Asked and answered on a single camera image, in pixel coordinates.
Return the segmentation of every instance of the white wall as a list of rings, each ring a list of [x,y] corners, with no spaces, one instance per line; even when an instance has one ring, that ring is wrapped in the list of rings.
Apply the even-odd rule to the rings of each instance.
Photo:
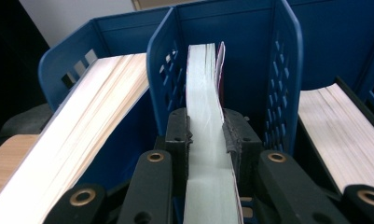
[[[132,0],[20,0],[50,47],[88,20],[134,11]]]

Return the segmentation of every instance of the stack of paper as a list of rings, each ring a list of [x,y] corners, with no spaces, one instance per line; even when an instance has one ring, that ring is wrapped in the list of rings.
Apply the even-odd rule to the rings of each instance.
[[[341,192],[374,187],[374,127],[337,84],[302,91],[298,114]]]
[[[242,223],[231,157],[222,131],[214,44],[189,47],[187,114],[193,144],[189,151],[184,223]]]
[[[0,223],[42,223],[148,89],[145,54],[93,63],[0,193]]]

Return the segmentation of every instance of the round hole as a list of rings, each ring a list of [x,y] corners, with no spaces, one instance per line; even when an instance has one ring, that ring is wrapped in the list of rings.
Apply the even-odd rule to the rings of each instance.
[[[158,152],[154,152],[148,155],[149,161],[156,162],[156,161],[162,161],[163,159],[164,159],[163,154],[158,153]]]
[[[368,189],[360,189],[357,192],[358,197],[365,203],[369,203],[374,206],[374,191]]]
[[[314,219],[316,223],[320,223],[320,224],[331,224],[332,223],[331,218],[321,213],[314,213],[312,215],[312,218]]]
[[[70,198],[70,204],[73,206],[82,206],[93,201],[96,197],[94,189],[80,189]]]
[[[269,158],[269,160],[275,161],[275,162],[285,162],[286,161],[285,156],[283,156],[282,154],[277,153],[277,152],[273,152],[273,153],[269,154],[268,158]]]
[[[151,215],[147,212],[140,212],[134,217],[135,224],[149,224],[151,222]]]

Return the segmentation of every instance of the dark gray surface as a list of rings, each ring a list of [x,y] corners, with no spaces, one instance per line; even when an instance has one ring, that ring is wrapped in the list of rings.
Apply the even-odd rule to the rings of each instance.
[[[16,134],[39,134],[52,116],[48,104],[35,106],[24,111],[3,125],[0,131],[0,146],[11,136]]]

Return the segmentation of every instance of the blue plastic tray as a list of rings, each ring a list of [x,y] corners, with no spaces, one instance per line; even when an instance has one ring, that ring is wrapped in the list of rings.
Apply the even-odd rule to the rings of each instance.
[[[150,93],[111,135],[104,146],[111,149],[100,151],[98,159],[108,160],[106,164],[111,165],[103,168],[95,160],[91,166],[95,168],[90,168],[81,181],[105,175],[103,182],[111,187],[132,176],[138,155],[152,149],[157,134],[165,134],[167,115],[185,105],[188,45],[225,42],[225,107],[248,117],[268,147],[292,154],[298,90],[321,88],[340,77],[367,104],[373,104],[366,94],[374,90],[374,3],[288,3],[290,7],[281,0],[204,1],[102,17],[88,21],[50,49],[41,60],[38,73],[53,110],[69,92],[64,77],[77,80],[75,65],[89,66],[89,52],[93,51],[97,58],[148,54]],[[284,48],[280,42],[276,46],[278,31]],[[290,59],[288,72],[294,79],[282,79],[287,66],[280,66],[282,78],[273,79],[273,62],[281,61],[282,53]],[[289,97],[286,106],[281,101],[273,108],[268,106],[270,95],[275,92],[279,99]],[[289,110],[282,112],[278,124],[268,125],[268,109],[271,114],[278,113],[279,107]]]

